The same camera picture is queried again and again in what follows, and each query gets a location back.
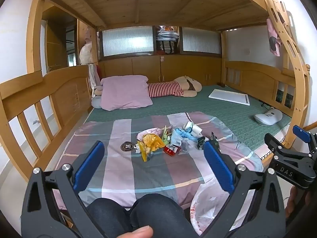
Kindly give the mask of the person's right hand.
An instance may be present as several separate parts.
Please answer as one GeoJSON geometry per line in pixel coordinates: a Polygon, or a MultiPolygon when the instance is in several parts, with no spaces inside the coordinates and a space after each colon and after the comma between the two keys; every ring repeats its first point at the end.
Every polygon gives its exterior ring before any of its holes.
{"type": "MultiPolygon", "coordinates": [[[[290,189],[290,196],[288,198],[286,208],[285,208],[285,216],[288,219],[291,213],[294,211],[296,207],[295,199],[298,195],[298,188],[296,186],[292,186],[290,189]]],[[[305,205],[308,205],[311,201],[312,193],[310,191],[307,192],[305,197],[305,205]]]]}

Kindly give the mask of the person's left hand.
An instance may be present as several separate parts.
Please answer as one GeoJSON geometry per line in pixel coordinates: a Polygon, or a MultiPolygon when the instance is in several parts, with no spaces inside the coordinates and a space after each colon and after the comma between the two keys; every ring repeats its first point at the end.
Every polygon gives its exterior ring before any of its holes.
{"type": "Polygon", "coordinates": [[[119,235],[117,238],[152,238],[153,234],[154,231],[150,226],[144,226],[135,231],[119,235]]]}

